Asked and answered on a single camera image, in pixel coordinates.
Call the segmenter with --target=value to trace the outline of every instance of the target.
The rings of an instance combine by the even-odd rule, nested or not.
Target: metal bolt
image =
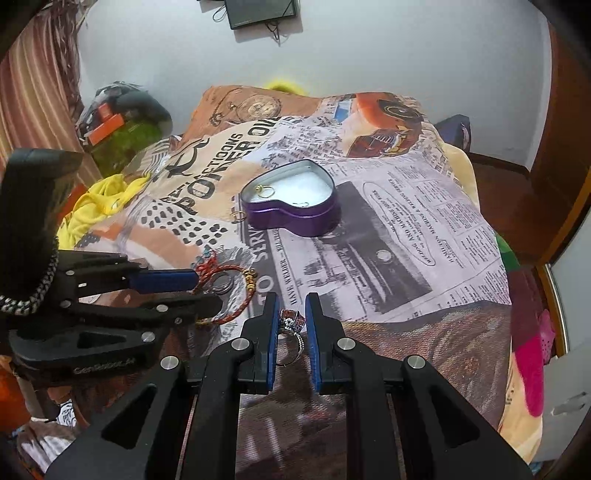
[[[355,348],[355,340],[352,338],[341,338],[338,342],[336,342],[336,344],[343,350],[351,350],[352,348]]]
[[[423,368],[425,366],[425,359],[420,355],[411,355],[407,358],[408,364],[412,368]]]
[[[173,355],[169,355],[169,356],[165,356],[161,361],[160,361],[160,366],[162,368],[164,368],[165,370],[172,370],[173,368],[175,368],[178,365],[178,358],[176,358]]]
[[[142,333],[142,342],[150,343],[150,342],[153,342],[154,340],[156,340],[156,336],[154,335],[154,332]]]
[[[235,338],[232,340],[232,348],[234,350],[244,350],[250,345],[250,341],[246,338]]]

